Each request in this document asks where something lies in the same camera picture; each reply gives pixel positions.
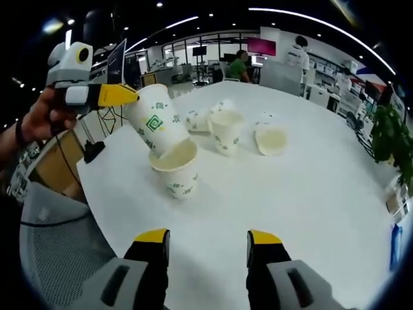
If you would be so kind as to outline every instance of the led strip light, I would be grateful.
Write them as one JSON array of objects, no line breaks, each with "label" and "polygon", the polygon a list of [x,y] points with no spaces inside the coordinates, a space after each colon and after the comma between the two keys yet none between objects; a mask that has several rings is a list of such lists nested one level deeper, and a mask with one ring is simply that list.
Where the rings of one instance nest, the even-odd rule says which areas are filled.
[{"label": "led strip light", "polygon": [[396,75],[396,71],[375,51],[373,51],[370,47],[367,46],[367,44],[361,42],[358,38],[355,36],[349,34],[348,32],[344,31],[343,29],[338,28],[337,26],[331,25],[326,21],[322,21],[320,19],[300,14],[300,13],[295,13],[295,12],[290,12],[290,11],[285,11],[285,10],[277,10],[275,8],[248,8],[250,11],[264,11],[264,12],[274,12],[274,13],[282,13],[282,14],[288,14],[288,15],[293,15],[293,16],[298,16],[298,17],[303,17],[307,18],[311,21],[316,21],[317,23],[323,24],[325,26],[328,26],[330,28],[333,28],[334,30],[337,30],[338,32],[341,32],[342,34],[346,35],[347,37],[351,38],[355,42],[359,43],[362,47],[364,47],[366,50],[368,50],[370,53],[372,53],[378,60],[380,60],[394,75]]}]

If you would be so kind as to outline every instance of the person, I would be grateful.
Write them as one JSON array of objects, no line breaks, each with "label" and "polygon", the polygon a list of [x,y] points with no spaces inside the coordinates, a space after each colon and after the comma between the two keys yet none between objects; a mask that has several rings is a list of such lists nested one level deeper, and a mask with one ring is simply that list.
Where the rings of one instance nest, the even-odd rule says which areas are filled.
[{"label": "person", "polygon": [[249,83],[250,78],[247,74],[245,62],[248,61],[248,53],[244,50],[239,50],[235,59],[227,69],[227,78],[239,79],[242,82]]},{"label": "person", "polygon": [[342,96],[346,91],[351,90],[352,83],[351,83],[350,75],[351,73],[348,68],[343,68],[342,72],[337,75],[336,85],[338,86],[338,88],[340,88],[339,90],[340,96]]},{"label": "person", "polygon": [[285,56],[285,63],[291,66],[299,67],[303,70],[301,75],[301,82],[303,82],[303,76],[310,70],[310,58],[306,52],[308,41],[303,36],[296,37],[296,44],[291,45]]},{"label": "person", "polygon": [[[59,121],[66,129],[73,129],[76,124],[77,114],[66,108],[50,109],[51,106],[59,106],[57,96],[53,88],[46,88],[37,101],[32,105],[30,111],[9,129],[0,134],[0,172],[17,156],[19,150],[25,148],[34,141],[52,138],[50,132],[50,121]],[[36,298],[35,293],[30,291],[30,286],[23,276],[19,253],[19,230],[22,207],[12,198],[0,194],[0,206],[3,216],[7,219],[2,229],[7,236],[4,255],[10,281],[11,291],[19,292],[20,298],[17,303],[29,305],[30,309],[44,309],[44,305]]]}]

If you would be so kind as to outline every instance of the green shirt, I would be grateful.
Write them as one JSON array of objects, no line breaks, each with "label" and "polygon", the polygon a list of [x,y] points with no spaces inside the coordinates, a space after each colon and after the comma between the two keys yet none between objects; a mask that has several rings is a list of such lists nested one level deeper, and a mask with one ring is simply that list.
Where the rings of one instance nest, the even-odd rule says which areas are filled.
[{"label": "green shirt", "polygon": [[247,68],[245,68],[244,62],[241,59],[237,58],[228,67],[227,78],[241,80],[241,76],[245,71],[247,71]]}]

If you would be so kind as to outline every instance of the cup logo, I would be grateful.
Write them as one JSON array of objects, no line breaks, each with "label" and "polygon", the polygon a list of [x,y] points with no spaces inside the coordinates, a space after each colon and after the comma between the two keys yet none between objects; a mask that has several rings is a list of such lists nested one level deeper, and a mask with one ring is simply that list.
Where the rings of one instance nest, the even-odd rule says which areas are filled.
[{"label": "cup logo", "polygon": [[146,126],[152,131],[155,132],[160,126],[162,126],[163,121],[156,115],[153,115],[148,122],[146,123]]}]

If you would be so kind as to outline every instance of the white table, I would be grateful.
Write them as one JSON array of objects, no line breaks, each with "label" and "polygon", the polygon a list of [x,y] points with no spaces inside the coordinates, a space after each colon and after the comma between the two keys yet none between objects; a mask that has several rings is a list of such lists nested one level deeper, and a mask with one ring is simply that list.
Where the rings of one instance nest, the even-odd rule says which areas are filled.
[{"label": "white table", "polygon": [[[146,145],[124,126],[92,162],[77,164],[90,208],[122,257],[144,231],[171,230],[171,309],[249,309],[247,231],[279,236],[333,287],[344,306],[370,302],[388,275],[391,217],[372,160],[345,122],[327,109],[278,90],[225,81],[174,100],[182,116],[229,98],[247,117],[236,157],[193,136],[199,188],[188,201],[171,198],[148,164]],[[283,155],[258,154],[252,124],[273,113],[288,135]]]}]

